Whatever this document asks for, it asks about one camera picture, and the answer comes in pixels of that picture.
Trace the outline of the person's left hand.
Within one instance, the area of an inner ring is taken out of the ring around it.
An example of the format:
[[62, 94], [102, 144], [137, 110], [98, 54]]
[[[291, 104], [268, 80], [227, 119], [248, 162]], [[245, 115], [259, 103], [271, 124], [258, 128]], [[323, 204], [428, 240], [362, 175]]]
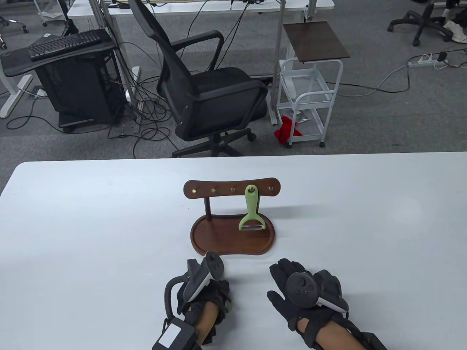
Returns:
[[177, 313], [185, 316], [188, 324], [195, 325], [203, 314], [207, 302], [217, 307], [217, 317], [214, 325], [220, 324], [228, 313], [227, 304], [231, 302], [230, 287], [227, 280], [210, 280], [209, 284], [202, 288], [200, 293], [191, 301], [186, 302], [183, 298], [187, 290], [188, 282], [183, 283], [177, 292]]

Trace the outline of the person's right hand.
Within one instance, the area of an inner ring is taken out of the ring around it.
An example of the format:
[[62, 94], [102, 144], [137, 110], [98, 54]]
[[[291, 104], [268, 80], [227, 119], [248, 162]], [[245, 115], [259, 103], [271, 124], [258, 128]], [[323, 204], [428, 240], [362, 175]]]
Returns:
[[345, 324], [349, 307], [341, 296], [340, 282], [327, 270], [311, 274], [298, 262], [282, 258], [270, 266], [270, 273], [281, 294], [268, 291], [267, 298], [289, 329], [308, 344], [330, 321]]

